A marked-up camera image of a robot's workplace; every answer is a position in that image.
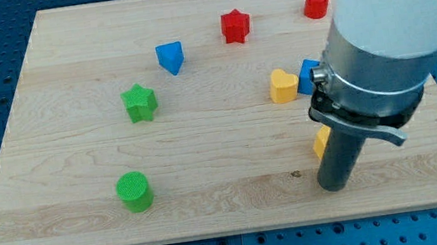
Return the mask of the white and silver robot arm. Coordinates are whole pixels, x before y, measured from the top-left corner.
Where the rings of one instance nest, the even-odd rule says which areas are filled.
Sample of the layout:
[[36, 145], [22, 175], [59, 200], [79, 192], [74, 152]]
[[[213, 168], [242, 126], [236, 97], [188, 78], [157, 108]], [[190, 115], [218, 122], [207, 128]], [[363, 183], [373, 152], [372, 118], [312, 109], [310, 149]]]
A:
[[328, 151], [366, 138], [402, 144], [437, 62], [437, 0], [333, 0], [310, 116], [330, 129]]

